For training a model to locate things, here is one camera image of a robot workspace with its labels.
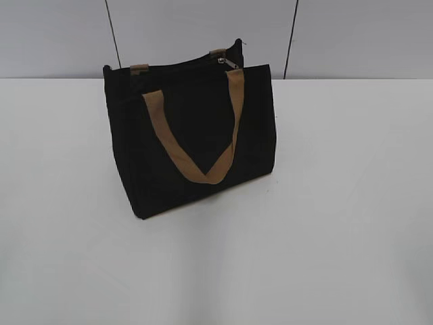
zipper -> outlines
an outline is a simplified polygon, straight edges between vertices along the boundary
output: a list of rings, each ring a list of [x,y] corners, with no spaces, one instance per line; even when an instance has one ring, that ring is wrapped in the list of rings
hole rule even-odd
[[[234,63],[234,62],[232,62],[226,58],[218,58],[218,63],[219,64],[227,64],[228,66],[232,67],[233,69],[239,69],[239,66],[236,63]]]

bag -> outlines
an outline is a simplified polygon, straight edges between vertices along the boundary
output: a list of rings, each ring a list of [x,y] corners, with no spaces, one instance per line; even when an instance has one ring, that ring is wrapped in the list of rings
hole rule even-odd
[[[116,166],[146,219],[266,175],[275,160],[269,65],[242,42],[170,66],[104,66]]]

tan handle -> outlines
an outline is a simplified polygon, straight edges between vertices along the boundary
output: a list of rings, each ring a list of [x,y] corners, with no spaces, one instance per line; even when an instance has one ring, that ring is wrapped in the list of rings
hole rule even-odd
[[[156,136],[161,141],[161,144],[164,146],[170,159],[182,175],[194,183],[220,183],[229,172],[231,164],[233,163],[237,131],[239,129],[242,108],[244,106],[244,71],[242,69],[237,69],[226,72],[226,74],[229,81],[231,105],[233,106],[233,113],[235,115],[233,137],[230,145],[218,157],[207,174],[203,174],[191,157],[189,157],[177,143],[175,136],[171,132],[164,113],[164,94],[162,91],[157,90],[143,94]]]

